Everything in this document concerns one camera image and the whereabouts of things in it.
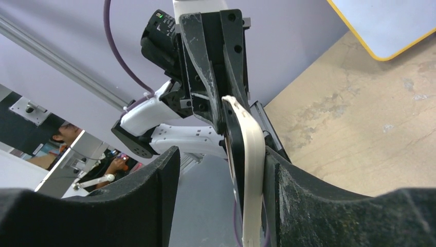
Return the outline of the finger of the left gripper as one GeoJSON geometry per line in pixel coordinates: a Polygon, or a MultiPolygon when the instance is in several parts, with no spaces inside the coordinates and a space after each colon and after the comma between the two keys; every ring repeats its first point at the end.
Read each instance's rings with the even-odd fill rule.
{"type": "Polygon", "coordinates": [[[193,115],[211,125],[216,133],[223,133],[223,114],[216,78],[208,56],[202,15],[182,14],[179,24],[193,115]]]}
{"type": "Polygon", "coordinates": [[[244,82],[244,53],[241,45],[223,45],[226,89],[224,96],[233,96],[242,106],[249,106],[244,82]]]}

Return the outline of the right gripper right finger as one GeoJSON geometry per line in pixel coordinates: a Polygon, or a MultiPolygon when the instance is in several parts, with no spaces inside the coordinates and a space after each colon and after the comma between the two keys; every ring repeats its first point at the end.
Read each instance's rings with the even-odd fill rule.
{"type": "Polygon", "coordinates": [[[271,246],[435,246],[435,189],[368,197],[331,185],[266,148],[271,246]]]}

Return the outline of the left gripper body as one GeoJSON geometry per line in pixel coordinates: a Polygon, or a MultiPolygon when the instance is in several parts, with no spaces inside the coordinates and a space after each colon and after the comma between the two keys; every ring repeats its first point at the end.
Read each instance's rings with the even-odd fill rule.
{"type": "MultiPolygon", "coordinates": [[[[249,98],[249,85],[248,85],[248,73],[247,73],[247,58],[245,48],[245,31],[250,28],[250,19],[245,19],[239,9],[222,10],[219,12],[200,13],[202,15],[204,34],[206,39],[207,51],[209,59],[212,63],[214,75],[217,82],[217,88],[219,92],[219,103],[222,103],[221,97],[226,89],[226,75],[225,64],[223,55],[223,45],[241,45],[244,53],[244,82],[247,95],[249,98]]],[[[183,55],[182,65],[184,65],[184,74],[186,76],[186,83],[188,85],[189,95],[190,87],[188,82],[188,73],[186,70],[184,46],[180,35],[179,24],[179,37],[181,39],[181,51],[183,55]]]]}

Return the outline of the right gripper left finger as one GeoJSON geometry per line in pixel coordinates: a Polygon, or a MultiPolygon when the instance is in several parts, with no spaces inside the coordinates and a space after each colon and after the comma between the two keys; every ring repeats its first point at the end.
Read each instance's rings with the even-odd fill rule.
{"type": "Polygon", "coordinates": [[[1,246],[168,246],[180,174],[171,147],[88,196],[1,190],[1,246]]]}

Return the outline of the white phone case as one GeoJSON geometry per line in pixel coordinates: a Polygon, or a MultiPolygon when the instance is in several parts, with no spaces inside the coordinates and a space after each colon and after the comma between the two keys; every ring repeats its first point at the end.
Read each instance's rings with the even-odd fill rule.
{"type": "Polygon", "coordinates": [[[265,140],[258,122],[233,96],[222,97],[231,103],[240,123],[245,149],[244,217],[242,246],[260,246],[262,225],[265,140]]]}

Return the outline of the black phone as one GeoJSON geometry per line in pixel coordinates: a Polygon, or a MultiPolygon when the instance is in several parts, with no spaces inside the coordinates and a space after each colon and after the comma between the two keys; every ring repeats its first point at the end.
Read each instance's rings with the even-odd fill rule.
{"type": "Polygon", "coordinates": [[[223,101],[223,114],[226,123],[225,143],[231,177],[235,189],[235,199],[241,218],[244,217],[245,147],[240,123],[231,103],[223,101]]]}

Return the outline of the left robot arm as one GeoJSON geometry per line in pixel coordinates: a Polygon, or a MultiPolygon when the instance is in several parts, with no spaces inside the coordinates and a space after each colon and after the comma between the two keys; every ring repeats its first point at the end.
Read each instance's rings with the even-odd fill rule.
{"type": "Polygon", "coordinates": [[[112,132],[133,153],[151,158],[172,146],[184,153],[226,158],[232,96],[249,110],[245,31],[241,10],[183,14],[162,10],[150,17],[140,40],[142,55],[169,77],[153,96],[132,101],[112,132]]]}

